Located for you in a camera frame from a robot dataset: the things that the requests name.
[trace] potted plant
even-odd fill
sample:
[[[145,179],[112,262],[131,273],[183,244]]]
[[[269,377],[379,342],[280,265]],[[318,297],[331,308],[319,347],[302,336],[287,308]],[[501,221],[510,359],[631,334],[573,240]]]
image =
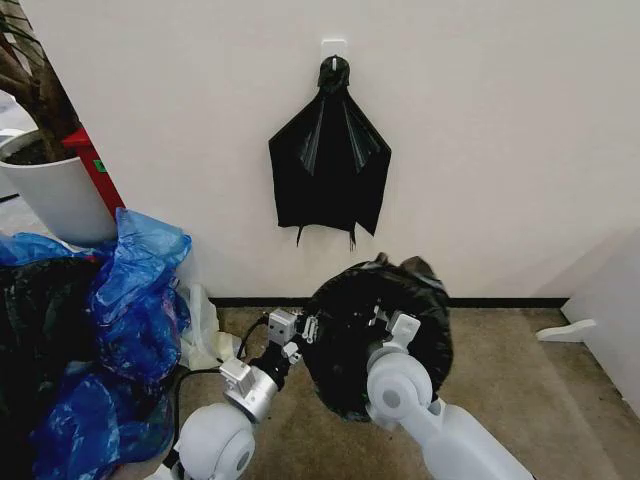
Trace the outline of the potted plant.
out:
[[[90,246],[115,237],[115,223],[80,158],[62,143],[80,121],[16,0],[0,0],[0,89],[37,130],[0,144],[0,170],[47,228]]]

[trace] blue plastic bag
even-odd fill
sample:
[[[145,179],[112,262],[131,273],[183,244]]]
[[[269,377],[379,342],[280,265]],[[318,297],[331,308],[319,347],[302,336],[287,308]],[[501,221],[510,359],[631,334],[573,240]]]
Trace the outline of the blue plastic bag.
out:
[[[0,233],[0,265],[17,267],[38,260],[60,257],[108,258],[115,242],[105,242],[99,248],[74,252],[56,240],[36,233],[16,233],[9,237]]]
[[[106,479],[117,465],[147,460],[173,437],[166,395],[148,392],[108,371],[63,380],[56,405],[31,434],[37,480]]]
[[[125,378],[154,384],[177,364],[179,332],[189,323],[173,284],[191,237],[131,210],[118,209],[116,222],[116,249],[89,296],[100,361]]]

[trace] black baseboard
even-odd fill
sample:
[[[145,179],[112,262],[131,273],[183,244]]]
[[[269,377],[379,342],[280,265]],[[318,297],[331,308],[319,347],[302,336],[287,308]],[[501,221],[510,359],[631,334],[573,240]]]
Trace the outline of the black baseboard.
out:
[[[225,297],[210,299],[217,307],[303,307],[309,297]],[[451,298],[452,308],[560,308],[567,298]]]
[[[20,196],[19,193],[14,193],[13,195],[7,195],[6,197],[0,198],[0,203],[6,202],[7,200],[11,200],[12,198],[16,198],[16,197],[19,197],[19,196]]]

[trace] red box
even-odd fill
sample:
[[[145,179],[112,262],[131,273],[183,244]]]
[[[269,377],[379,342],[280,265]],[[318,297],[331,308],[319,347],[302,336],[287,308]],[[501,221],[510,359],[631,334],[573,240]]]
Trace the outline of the red box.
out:
[[[89,135],[84,128],[76,130],[62,141],[66,148],[73,148],[80,159],[84,168],[89,173],[91,181],[98,189],[98,193],[102,197],[102,201],[107,206],[107,210],[115,219],[116,208],[124,207],[124,202],[120,198],[118,190],[111,181],[111,177],[104,168],[98,152],[93,147]]]

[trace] white adhesive hook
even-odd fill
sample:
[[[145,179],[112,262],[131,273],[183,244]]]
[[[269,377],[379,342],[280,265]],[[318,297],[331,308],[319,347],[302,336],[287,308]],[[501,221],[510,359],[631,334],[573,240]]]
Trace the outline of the white adhesive hook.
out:
[[[334,55],[345,59],[348,58],[347,41],[344,38],[325,38],[322,40],[320,44],[320,61],[333,57]],[[336,63],[333,64],[333,69],[337,69]]]

